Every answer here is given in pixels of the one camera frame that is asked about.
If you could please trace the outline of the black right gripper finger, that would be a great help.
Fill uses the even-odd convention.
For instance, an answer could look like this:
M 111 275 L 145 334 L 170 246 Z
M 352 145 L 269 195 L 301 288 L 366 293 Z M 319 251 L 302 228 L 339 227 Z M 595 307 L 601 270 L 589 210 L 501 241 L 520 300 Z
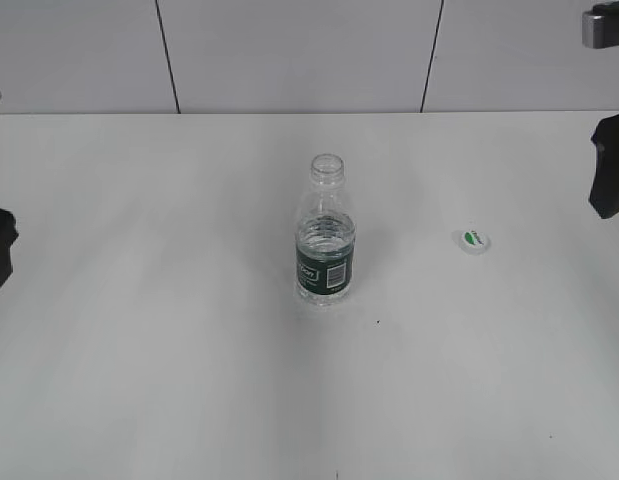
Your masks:
M 596 169 L 589 203 L 602 219 L 619 213 L 619 114 L 602 119 L 591 137 Z

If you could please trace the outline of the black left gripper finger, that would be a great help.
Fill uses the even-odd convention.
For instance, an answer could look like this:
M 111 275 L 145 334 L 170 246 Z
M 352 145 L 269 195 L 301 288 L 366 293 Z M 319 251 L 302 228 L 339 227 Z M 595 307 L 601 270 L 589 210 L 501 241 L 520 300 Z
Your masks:
M 0 208 L 0 288 L 13 273 L 11 247 L 18 238 L 14 215 Z

